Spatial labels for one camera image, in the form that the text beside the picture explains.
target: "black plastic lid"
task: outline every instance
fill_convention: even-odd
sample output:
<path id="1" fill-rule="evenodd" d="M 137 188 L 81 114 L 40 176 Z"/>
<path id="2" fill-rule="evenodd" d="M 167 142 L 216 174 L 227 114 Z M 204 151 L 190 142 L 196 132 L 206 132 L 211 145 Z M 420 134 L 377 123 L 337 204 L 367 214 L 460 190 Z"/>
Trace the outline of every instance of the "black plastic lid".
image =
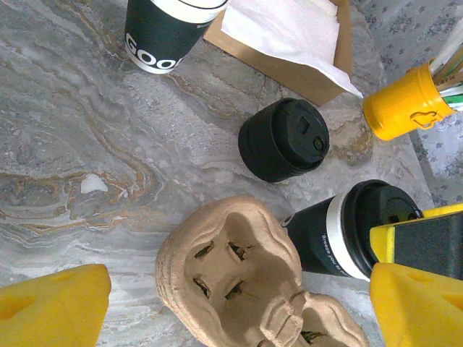
<path id="1" fill-rule="evenodd" d="M 321 164 L 329 149 L 328 128 L 306 100 L 285 98 L 249 118 L 239 131 L 238 145 L 257 177 L 278 182 Z"/>
<path id="2" fill-rule="evenodd" d="M 347 249 L 368 277 L 378 259 L 371 249 L 370 229 L 421 218 L 413 199 L 402 189 L 380 180 L 355 185 L 344 201 L 341 218 Z"/>

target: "table surface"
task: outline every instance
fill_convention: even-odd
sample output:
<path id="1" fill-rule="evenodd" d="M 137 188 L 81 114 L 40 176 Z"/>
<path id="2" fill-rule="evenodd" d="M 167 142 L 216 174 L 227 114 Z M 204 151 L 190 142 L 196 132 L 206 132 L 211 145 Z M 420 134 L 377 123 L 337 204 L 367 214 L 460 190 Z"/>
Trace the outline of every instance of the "table surface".
<path id="1" fill-rule="evenodd" d="M 169 75 L 141 71 L 124 52 L 125 7 L 0 3 L 0 286 L 103 263 L 112 292 L 99 346 L 201 346 L 153 278 L 163 240 L 201 205 L 249 194 L 283 218 L 383 179 L 432 207 L 409 137 L 376 139 L 347 93 L 318 108 L 331 135 L 320 168 L 279 184 L 257 179 L 240 159 L 239 127 L 297 96 L 202 41 Z M 386 78 L 355 6 L 352 24 L 352 80 L 371 93 Z M 89 173 L 108 191 L 82 194 Z M 304 285 L 338 298 L 381 346 L 366 282 L 305 273 Z"/>

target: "cardboard box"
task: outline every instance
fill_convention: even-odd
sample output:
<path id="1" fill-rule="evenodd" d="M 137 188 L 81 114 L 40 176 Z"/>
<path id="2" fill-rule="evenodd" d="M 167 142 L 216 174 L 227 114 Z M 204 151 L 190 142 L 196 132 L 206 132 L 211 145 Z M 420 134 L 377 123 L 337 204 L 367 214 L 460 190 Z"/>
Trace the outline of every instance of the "cardboard box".
<path id="1" fill-rule="evenodd" d="M 330 1 L 338 6 L 337 17 L 339 22 L 334 66 L 352 76 L 352 23 L 349 0 Z M 224 13 L 221 13 L 204 35 L 204 38 L 210 43 L 280 82 L 316 105 L 321 106 L 344 92 L 344 89 L 317 69 L 267 56 L 226 35 L 221 31 L 223 18 Z"/>

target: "yellow container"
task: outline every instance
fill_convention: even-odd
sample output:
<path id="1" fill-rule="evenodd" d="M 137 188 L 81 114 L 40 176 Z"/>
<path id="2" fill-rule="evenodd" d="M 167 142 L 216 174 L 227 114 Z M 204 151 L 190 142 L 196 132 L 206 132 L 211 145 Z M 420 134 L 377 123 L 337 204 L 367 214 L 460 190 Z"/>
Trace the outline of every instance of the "yellow container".
<path id="1" fill-rule="evenodd" d="M 417 128 L 432 128 L 456 111 L 437 91 L 428 62 L 366 98 L 363 112 L 376 136 L 392 140 Z"/>

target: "napkin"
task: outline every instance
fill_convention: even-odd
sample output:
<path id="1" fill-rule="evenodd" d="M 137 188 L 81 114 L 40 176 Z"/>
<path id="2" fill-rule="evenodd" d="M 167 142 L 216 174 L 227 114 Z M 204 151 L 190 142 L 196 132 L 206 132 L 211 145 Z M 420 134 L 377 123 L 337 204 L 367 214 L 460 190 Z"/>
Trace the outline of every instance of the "napkin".
<path id="1" fill-rule="evenodd" d="M 333 65 L 336 11 L 328 0 L 232 0 L 221 29 L 268 56 L 313 67 L 361 98 L 349 75 Z"/>

